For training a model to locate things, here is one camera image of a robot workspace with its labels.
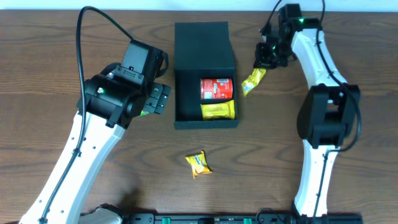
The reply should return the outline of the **small yellow packet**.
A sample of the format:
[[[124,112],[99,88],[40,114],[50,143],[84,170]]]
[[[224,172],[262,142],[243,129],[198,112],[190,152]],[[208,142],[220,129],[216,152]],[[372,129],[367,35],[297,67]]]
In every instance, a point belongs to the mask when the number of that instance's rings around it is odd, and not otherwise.
[[[245,81],[242,82],[241,86],[243,89],[243,95],[247,96],[250,91],[258,86],[262,78],[265,76],[267,70],[265,68],[255,68]]]

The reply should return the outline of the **green yellow snack packet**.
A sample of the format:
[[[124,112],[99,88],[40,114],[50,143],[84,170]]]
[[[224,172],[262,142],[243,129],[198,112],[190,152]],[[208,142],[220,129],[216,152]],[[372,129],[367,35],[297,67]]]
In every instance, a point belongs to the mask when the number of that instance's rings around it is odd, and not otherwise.
[[[148,114],[150,114],[150,112],[147,112],[147,111],[141,111],[141,114],[140,114],[139,116],[145,116],[145,115],[148,115]]]

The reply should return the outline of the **red soda can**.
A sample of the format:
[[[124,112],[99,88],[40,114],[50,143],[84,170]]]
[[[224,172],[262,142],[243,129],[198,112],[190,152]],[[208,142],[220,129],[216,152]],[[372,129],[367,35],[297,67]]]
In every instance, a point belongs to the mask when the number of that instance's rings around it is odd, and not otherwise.
[[[200,80],[202,100],[222,100],[233,98],[231,78],[205,78]]]

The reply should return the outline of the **black box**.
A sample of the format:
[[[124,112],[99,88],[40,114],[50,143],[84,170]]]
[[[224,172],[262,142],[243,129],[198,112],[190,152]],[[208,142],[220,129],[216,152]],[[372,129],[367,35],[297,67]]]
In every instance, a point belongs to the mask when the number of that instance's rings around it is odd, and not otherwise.
[[[235,128],[239,124],[236,66],[227,22],[175,23],[175,129]],[[206,99],[201,81],[231,80],[232,96]],[[235,119],[205,121],[201,105],[234,101]]]

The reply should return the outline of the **orange yellow snack packet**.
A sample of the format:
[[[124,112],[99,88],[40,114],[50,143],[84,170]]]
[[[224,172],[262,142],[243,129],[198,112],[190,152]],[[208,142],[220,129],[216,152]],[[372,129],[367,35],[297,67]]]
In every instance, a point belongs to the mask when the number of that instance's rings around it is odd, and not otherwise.
[[[234,100],[224,103],[201,105],[201,113],[204,120],[235,119]]]

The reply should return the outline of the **yellow biscuit packet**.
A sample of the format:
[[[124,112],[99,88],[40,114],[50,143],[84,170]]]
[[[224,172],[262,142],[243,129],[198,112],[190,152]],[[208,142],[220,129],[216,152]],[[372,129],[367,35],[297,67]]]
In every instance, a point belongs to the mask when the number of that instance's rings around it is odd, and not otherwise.
[[[201,151],[198,154],[192,154],[186,156],[185,159],[190,164],[194,179],[198,175],[211,174],[213,172],[206,161],[206,156],[204,151]]]

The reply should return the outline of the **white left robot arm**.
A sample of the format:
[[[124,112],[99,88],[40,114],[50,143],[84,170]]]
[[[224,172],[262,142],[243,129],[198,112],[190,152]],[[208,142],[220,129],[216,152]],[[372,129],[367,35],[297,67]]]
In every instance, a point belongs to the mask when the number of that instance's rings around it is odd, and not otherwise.
[[[112,74],[87,80],[86,101],[79,104],[64,150],[20,223],[122,223],[123,214],[112,205],[101,205],[85,215],[83,205],[131,120],[142,114],[161,114],[170,91],[167,85],[133,83]]]

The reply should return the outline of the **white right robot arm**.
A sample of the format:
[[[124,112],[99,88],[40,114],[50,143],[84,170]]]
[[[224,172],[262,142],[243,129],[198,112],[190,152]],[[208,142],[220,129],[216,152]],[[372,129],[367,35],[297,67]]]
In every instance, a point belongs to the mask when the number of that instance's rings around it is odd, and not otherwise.
[[[328,51],[316,18],[282,19],[277,30],[267,22],[256,49],[256,68],[286,67],[297,59],[308,93],[297,116],[297,132],[304,148],[300,186],[294,209],[301,219],[319,222],[327,215],[327,195],[335,159],[352,144],[343,145],[354,125],[361,127],[360,90],[341,75]]]

